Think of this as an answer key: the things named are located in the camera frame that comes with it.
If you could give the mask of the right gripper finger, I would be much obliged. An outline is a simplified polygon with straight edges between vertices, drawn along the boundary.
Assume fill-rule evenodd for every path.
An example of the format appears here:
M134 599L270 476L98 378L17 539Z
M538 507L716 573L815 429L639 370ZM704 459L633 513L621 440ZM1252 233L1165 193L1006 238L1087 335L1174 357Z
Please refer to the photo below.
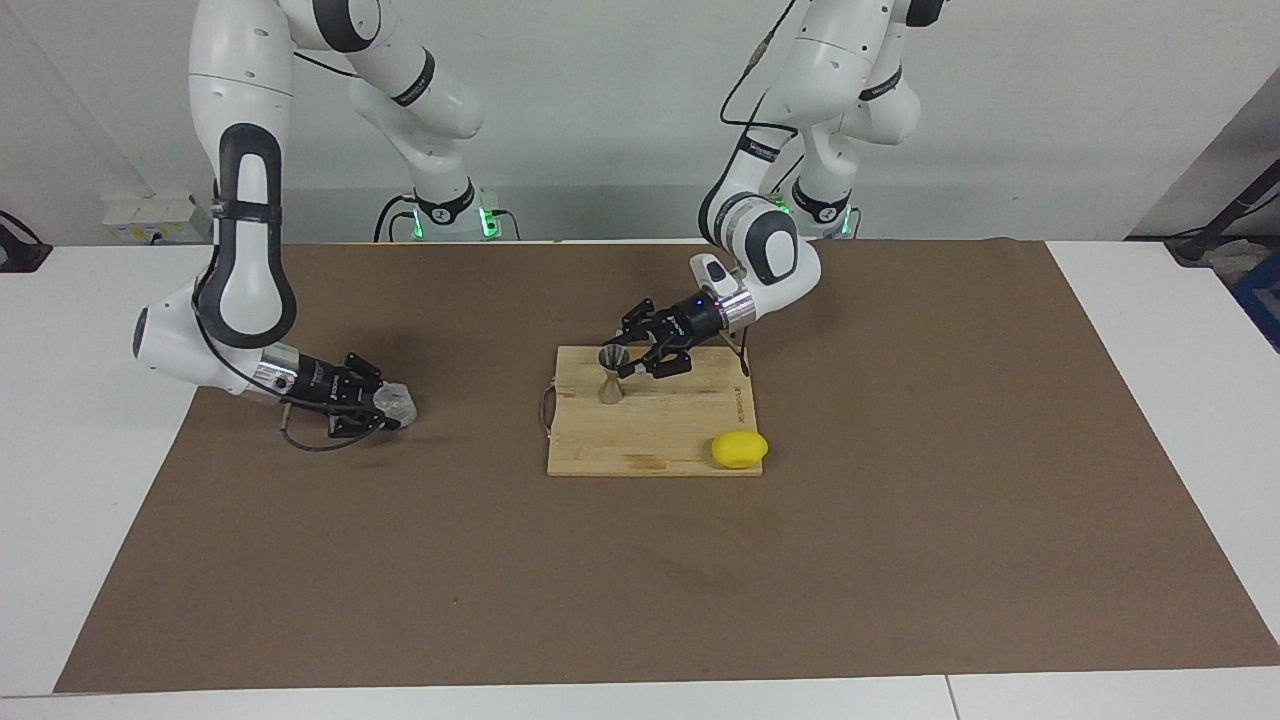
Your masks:
M381 386L378 366L355 352L346 355L340 365L340 396L374 396Z
M376 407L364 407L328 416L328 437L353 439L376 430L398 430L403 421Z

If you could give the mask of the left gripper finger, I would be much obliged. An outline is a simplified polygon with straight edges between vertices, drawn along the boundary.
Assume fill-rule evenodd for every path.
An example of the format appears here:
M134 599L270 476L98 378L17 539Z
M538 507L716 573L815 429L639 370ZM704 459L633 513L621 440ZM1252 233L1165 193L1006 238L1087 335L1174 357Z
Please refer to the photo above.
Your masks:
M654 379L680 375L692 370L687 345L654 345L639 360L630 363L632 374L646 374Z
M662 346L669 337L666 328L668 311L658 307L652 299L644 299L640 304L627 311L621 328L614 334L617 345L649 343L653 347Z

